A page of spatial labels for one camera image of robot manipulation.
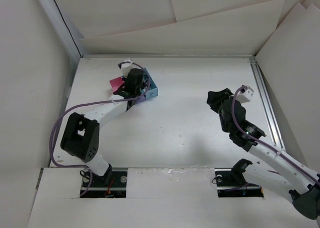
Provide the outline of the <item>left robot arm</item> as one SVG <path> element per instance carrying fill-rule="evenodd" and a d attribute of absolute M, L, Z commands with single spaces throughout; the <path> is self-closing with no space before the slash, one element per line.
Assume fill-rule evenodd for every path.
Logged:
<path fill-rule="evenodd" d="M 123 71 L 122 79 L 106 103 L 69 116 L 60 142 L 62 150 L 85 163 L 100 186 L 108 185 L 112 178 L 112 166 L 99 154 L 100 129 L 144 99 L 151 81 L 146 69 L 131 67 Z"/>

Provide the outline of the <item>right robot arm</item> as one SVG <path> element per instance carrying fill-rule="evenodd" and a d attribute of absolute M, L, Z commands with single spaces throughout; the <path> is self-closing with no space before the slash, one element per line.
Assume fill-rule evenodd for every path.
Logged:
<path fill-rule="evenodd" d="M 219 115 L 221 129 L 236 146 L 259 158 L 273 170 L 241 159 L 231 169 L 235 184 L 252 183 L 286 199 L 304 217 L 316 220 L 320 215 L 320 174 L 303 165 L 275 145 L 263 130 L 246 120 L 243 103 L 251 101 L 254 91 L 241 86 L 232 93 L 226 88 L 209 91 L 206 103 Z"/>

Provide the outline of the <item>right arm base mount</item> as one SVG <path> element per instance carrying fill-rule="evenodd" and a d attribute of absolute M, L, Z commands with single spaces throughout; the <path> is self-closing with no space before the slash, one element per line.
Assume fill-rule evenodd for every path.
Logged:
<path fill-rule="evenodd" d="M 260 186 L 247 183 L 243 173 L 246 168 L 253 163 L 246 159 L 241 159 L 232 168 L 215 168 L 214 178 L 211 184 L 217 188 L 219 198 L 263 198 L 263 190 Z"/>

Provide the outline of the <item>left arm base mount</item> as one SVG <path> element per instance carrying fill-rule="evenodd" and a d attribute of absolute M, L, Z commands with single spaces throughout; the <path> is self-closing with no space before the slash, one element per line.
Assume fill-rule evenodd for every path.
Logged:
<path fill-rule="evenodd" d="M 108 184 L 94 175 L 88 191 L 80 198 L 126 198 L 127 180 L 127 168 L 115 168 Z"/>

